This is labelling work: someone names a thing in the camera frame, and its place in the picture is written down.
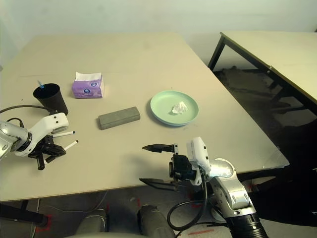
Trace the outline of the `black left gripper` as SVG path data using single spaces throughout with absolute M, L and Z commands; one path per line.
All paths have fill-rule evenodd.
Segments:
M 37 143 L 35 148 L 28 154 L 28 156 L 37 156 L 38 170 L 45 168 L 43 154 L 50 156 L 63 156 L 66 151 L 59 145 L 54 145 L 52 136 L 45 136 Z

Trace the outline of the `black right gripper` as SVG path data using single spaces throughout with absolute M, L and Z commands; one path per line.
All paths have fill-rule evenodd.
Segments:
M 179 191 L 179 181 L 194 181 L 197 175 L 197 171 L 192 169 L 192 164 L 185 155 L 180 155 L 178 152 L 178 145 L 166 145 L 166 144 L 151 144 L 142 147 L 142 149 L 162 153 L 171 152 L 173 157 L 169 163 L 169 177 L 173 178 L 173 183 L 164 182 L 161 179 L 155 178 L 139 178 L 139 181 L 151 186 L 155 189 L 166 191 Z

